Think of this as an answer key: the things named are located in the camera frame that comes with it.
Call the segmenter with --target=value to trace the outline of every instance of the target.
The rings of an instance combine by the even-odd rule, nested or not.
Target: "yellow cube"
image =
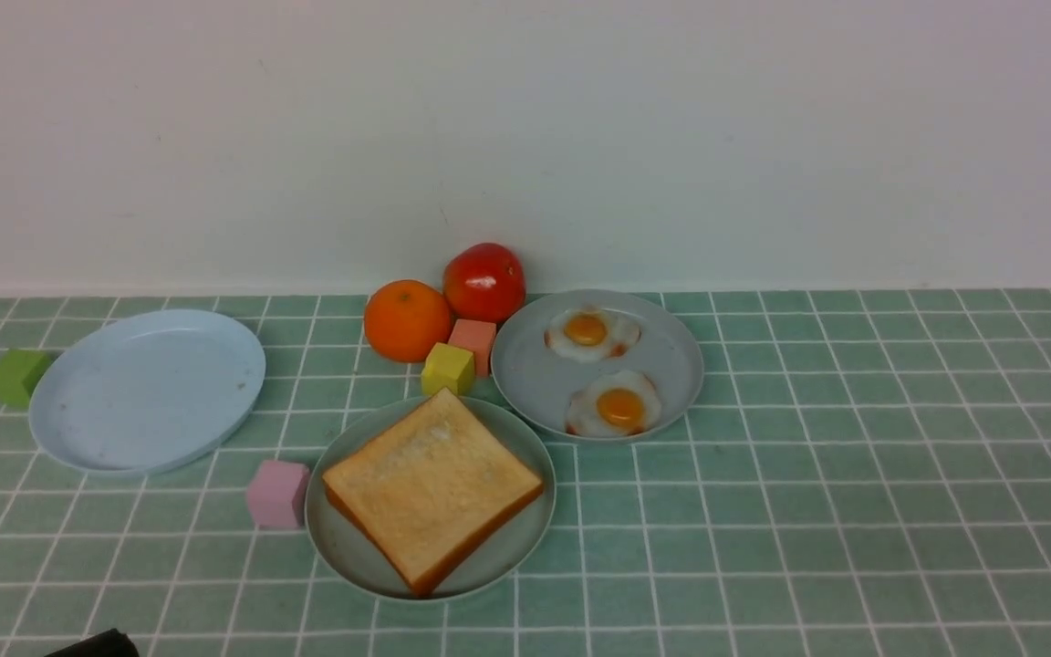
[[[440,388],[449,388],[456,396],[463,395],[473,387],[475,374],[476,362],[471,350],[437,343],[425,361],[420,390],[426,395],[434,395]]]

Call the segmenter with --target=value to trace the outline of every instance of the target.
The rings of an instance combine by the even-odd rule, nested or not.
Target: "gray plate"
[[[628,352],[599,363],[575,363],[547,349],[543,336],[555,315],[586,305],[631,315],[642,336]],[[552,435],[593,442],[630,442],[652,436],[680,418],[704,384],[704,356],[687,326],[663,308],[633,294],[575,290],[548,294],[509,317],[493,342],[491,370],[497,388],[522,417]],[[663,404],[658,422],[634,436],[595,438],[565,431],[571,395],[593,379],[637,370],[655,383]]]
[[[434,603],[483,590],[524,561],[550,527],[557,487],[554,461],[550,460],[550,453],[533,429],[503,408],[463,397],[465,406],[489,432],[542,478],[545,491],[515,515],[513,520],[506,522],[490,536],[462,564],[456,567],[446,581],[437,587],[432,598],[413,598],[408,586],[399,578],[396,570],[392,569],[384,553],[327,501],[322,487],[322,474],[335,463],[355,453],[384,429],[395,425],[425,401],[426,397],[413,397],[380,408],[356,420],[330,444],[310,474],[306,496],[306,527],[310,541],[324,561],[351,584],[380,598]]]

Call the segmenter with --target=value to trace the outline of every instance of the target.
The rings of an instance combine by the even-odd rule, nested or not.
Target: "fried egg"
[[[635,370],[604,374],[571,395],[566,432],[614,437],[643,433],[659,422],[663,406],[652,379]]]
[[[579,363],[596,363],[626,353],[639,341],[639,324],[625,314],[581,308],[559,313],[545,329],[552,352]]]

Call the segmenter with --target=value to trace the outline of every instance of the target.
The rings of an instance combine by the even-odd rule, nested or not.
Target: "cube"
[[[449,344],[454,348],[471,350],[476,375],[488,377],[489,352],[493,350],[493,337],[496,334],[496,324],[475,320],[458,320],[453,325],[453,333],[449,336]]]
[[[473,387],[475,371],[471,350],[437,343],[425,361],[420,390],[426,395],[434,395],[440,388],[449,388],[454,395],[463,395]]]
[[[303,500],[310,470],[301,463],[263,460],[246,490],[250,517],[263,528],[303,527]]]
[[[30,395],[43,377],[51,357],[41,350],[8,349],[0,357],[0,401],[16,407],[30,406]]]

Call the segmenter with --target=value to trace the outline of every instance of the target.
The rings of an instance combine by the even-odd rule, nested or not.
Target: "plate with eggs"
[[[633,294],[575,290],[509,317],[493,342],[497,390],[552,435],[620,442],[680,418],[704,383],[696,338],[659,305]]]

